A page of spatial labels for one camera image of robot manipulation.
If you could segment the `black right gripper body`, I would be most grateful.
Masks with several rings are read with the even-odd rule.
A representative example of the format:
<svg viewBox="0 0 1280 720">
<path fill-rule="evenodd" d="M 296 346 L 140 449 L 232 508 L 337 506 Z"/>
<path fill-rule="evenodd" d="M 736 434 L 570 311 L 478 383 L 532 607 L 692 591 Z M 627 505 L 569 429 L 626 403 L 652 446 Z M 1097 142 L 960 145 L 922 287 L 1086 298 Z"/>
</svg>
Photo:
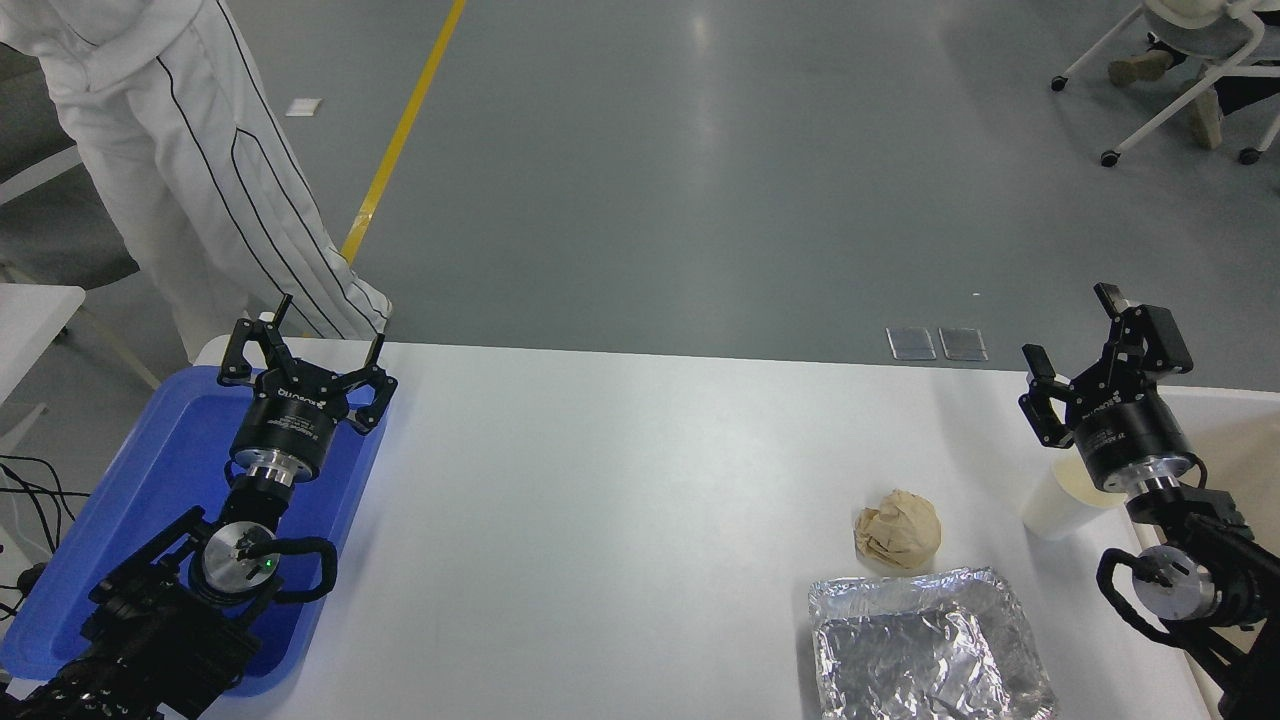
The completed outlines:
<svg viewBox="0 0 1280 720">
<path fill-rule="evenodd" d="M 1183 478 L 1197 455 L 1169 405 L 1158 395 L 1164 373 L 1139 372 L 1108 383 L 1082 377 L 1066 425 L 1093 487 L 1133 492 L 1153 478 Z"/>
</svg>

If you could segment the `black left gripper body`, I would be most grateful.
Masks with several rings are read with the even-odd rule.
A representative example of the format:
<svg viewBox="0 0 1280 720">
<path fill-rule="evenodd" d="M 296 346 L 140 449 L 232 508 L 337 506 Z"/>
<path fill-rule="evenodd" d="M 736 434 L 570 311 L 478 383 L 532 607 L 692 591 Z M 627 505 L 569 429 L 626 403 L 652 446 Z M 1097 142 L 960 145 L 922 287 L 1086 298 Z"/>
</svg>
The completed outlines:
<svg viewBox="0 0 1280 720">
<path fill-rule="evenodd" d="M 232 442 L 232 459 L 250 468 L 253 459 L 275 452 L 308 471 L 319 471 L 338 421 L 348 410 L 334 372 L 260 372 L 253 379 L 252 402 Z"/>
</svg>

